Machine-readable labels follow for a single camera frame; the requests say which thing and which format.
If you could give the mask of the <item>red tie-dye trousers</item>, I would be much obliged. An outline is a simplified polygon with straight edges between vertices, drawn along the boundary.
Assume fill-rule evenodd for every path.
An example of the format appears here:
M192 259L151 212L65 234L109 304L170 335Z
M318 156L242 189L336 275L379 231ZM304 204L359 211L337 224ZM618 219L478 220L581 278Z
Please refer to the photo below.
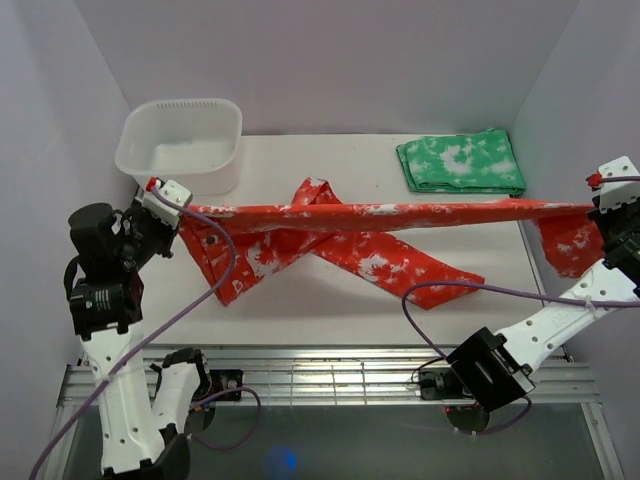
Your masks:
M480 203L344 204L325 180L307 178L284 205L212 207L187 216L179 234L209 284L231 274L216 296L229 305L307 254L393 295L410 294L428 310L474 292L482 276L456 269L399 240L396 232L518 220L532 221L547 261L564 278L577 278L602 255L603 241L588 206L526 199Z

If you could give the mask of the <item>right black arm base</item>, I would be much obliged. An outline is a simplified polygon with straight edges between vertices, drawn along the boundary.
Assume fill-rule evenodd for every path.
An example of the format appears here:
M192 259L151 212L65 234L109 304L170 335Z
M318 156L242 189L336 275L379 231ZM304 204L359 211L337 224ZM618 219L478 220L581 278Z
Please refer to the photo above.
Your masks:
M470 400L471 393L450 368L422 366L412 372L411 382L422 400Z

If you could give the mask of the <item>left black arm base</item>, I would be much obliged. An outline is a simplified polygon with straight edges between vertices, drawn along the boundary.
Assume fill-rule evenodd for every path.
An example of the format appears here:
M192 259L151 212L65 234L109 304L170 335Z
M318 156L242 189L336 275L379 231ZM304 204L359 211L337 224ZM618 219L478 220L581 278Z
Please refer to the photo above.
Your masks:
M219 400L237 402L241 400L242 393L239 388L243 386L244 372L241 369L212 369L210 371L210 394L224 392Z

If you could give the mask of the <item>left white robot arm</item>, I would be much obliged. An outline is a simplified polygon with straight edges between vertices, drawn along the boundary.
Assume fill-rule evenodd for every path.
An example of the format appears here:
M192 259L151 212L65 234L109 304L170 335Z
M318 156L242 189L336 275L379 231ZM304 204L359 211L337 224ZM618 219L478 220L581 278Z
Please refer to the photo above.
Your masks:
M203 353L183 348L155 366L148 391L143 353L140 269L155 255L168 258L182 212L154 200L117 212L87 205L68 219L78 253L65 274L75 334L90 362L102 427L104 479L185 479L190 450L185 424L190 405L212 387Z

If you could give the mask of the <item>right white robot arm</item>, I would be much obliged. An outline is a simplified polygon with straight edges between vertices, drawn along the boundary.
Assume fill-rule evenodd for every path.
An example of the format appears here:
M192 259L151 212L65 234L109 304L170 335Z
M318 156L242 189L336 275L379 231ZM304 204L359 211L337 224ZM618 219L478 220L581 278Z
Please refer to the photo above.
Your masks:
M534 389L530 376L556 348L604 316L639 306L639 204L593 209L588 218L604 258L539 312L496 333L482 328L448 355L458 394L487 412L508 405Z

